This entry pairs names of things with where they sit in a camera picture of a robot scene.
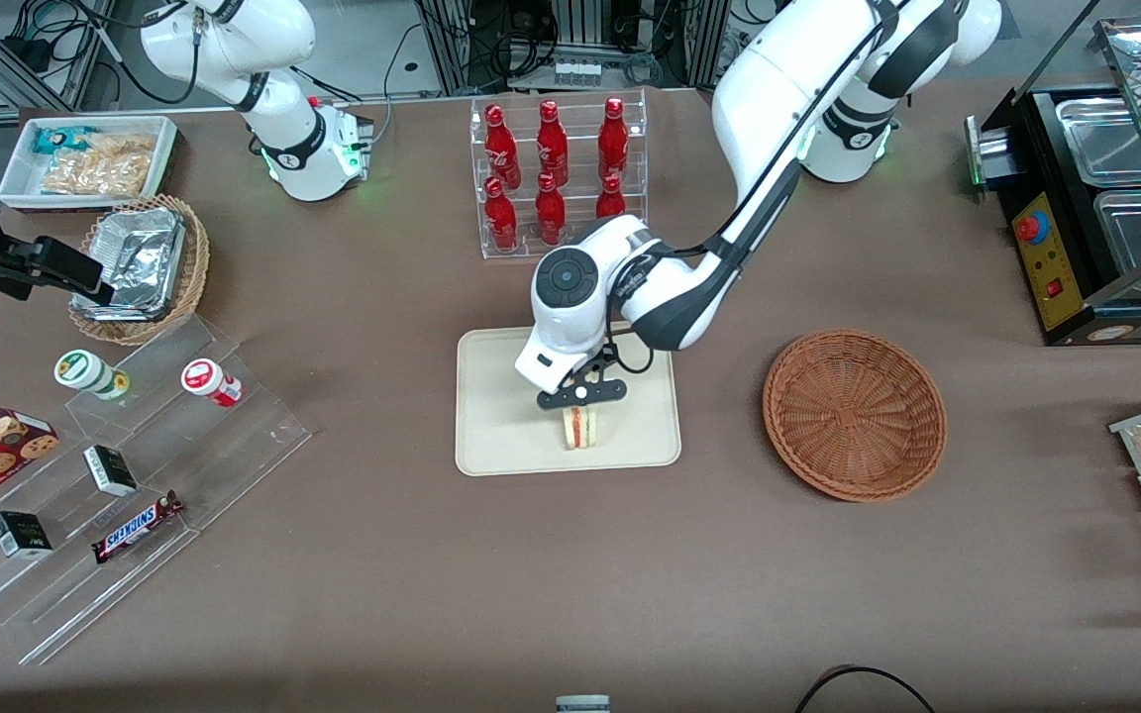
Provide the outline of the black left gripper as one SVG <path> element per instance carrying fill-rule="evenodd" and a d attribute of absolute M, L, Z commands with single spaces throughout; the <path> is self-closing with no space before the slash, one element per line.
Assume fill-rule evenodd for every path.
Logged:
<path fill-rule="evenodd" d="M 616 354 L 597 354 L 563 379 L 555 392 L 540 392 L 539 410 L 570 410 L 624 400 L 625 380 L 606 376 L 607 368 L 615 365 L 620 365 Z"/>

